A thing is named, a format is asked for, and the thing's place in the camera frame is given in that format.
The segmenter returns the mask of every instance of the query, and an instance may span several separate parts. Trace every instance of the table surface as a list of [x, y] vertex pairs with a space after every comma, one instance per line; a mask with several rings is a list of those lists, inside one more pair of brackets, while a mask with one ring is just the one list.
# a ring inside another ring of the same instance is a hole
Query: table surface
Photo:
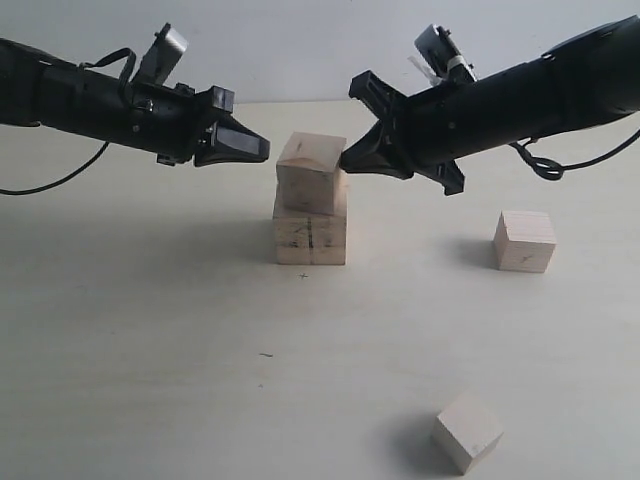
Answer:
[[[636, 478], [638, 147], [561, 182], [508, 148], [467, 191], [350, 176], [348, 264], [274, 264], [275, 160], [294, 130], [355, 141], [358, 103], [244, 105], [261, 165], [155, 164], [114, 146], [67, 186], [0, 198], [0, 478], [445, 478], [434, 415], [464, 391], [505, 436], [475, 479]], [[633, 118], [536, 146], [564, 163]], [[96, 142], [0, 129], [1, 188]], [[544, 275], [497, 271], [501, 209], [548, 212]]]

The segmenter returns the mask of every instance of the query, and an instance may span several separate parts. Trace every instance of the wooden cube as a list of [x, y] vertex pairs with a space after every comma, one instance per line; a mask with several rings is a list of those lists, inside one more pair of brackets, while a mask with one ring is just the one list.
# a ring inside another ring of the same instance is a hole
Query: wooden cube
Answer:
[[282, 203], [289, 210], [333, 215], [346, 181], [338, 166], [346, 138], [296, 132], [276, 164]]
[[557, 242], [546, 213], [505, 211], [493, 243], [500, 270], [544, 273]]
[[278, 188], [273, 208], [276, 256], [283, 265], [344, 265], [347, 249], [347, 188], [338, 192], [333, 215], [284, 207]]
[[503, 433], [496, 416], [465, 393], [438, 415], [431, 436], [465, 474], [496, 448]]

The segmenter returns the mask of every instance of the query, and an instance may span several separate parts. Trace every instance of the stacked wooden blocks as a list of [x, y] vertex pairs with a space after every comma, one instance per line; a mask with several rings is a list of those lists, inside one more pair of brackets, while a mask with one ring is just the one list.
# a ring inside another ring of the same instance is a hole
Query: stacked wooden blocks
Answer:
[[465, 474], [496, 448], [503, 433], [498, 418], [465, 393], [438, 415], [431, 436]]
[[500, 270], [544, 273], [556, 248], [556, 236], [546, 213], [505, 211], [493, 243]]
[[276, 256], [285, 265], [344, 265], [347, 182], [342, 137], [294, 133], [276, 164]]

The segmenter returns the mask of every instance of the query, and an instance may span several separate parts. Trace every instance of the robotic arm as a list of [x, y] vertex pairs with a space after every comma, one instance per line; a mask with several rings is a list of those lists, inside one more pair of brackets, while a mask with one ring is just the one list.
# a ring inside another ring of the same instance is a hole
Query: robotic arm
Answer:
[[[126, 48], [95, 64], [74, 65], [0, 39], [0, 124], [45, 125], [103, 140], [99, 153], [117, 143], [156, 153], [159, 163], [171, 166], [192, 158], [196, 167], [264, 162], [270, 144], [232, 117], [232, 91], [163, 86], [187, 46], [166, 24], [130, 78], [136, 56]], [[119, 78], [93, 71], [124, 59]]]
[[[478, 80], [450, 38], [430, 26], [415, 46], [435, 75], [433, 88], [407, 97], [372, 72], [355, 77], [349, 95], [378, 118], [347, 149], [347, 173], [409, 179], [415, 173], [464, 190], [455, 160], [502, 145], [515, 148], [541, 177], [599, 163], [640, 138], [582, 164], [562, 166], [533, 157], [529, 143], [563, 132], [614, 122], [640, 110], [640, 19], [603, 25], [549, 50], [537, 60]], [[521, 145], [521, 140], [529, 141]]]

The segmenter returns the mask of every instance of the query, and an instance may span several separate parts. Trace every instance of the white wall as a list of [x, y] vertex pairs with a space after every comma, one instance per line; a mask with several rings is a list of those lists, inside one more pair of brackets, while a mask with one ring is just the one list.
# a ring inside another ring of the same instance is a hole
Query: white wall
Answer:
[[407, 61], [430, 23], [450, 28], [480, 75], [583, 30], [640, 13], [638, 0], [4, 0], [0, 36], [73, 62], [122, 46], [141, 56], [169, 21], [190, 41], [170, 82], [217, 84], [238, 101], [346, 98], [372, 69], [413, 93]]

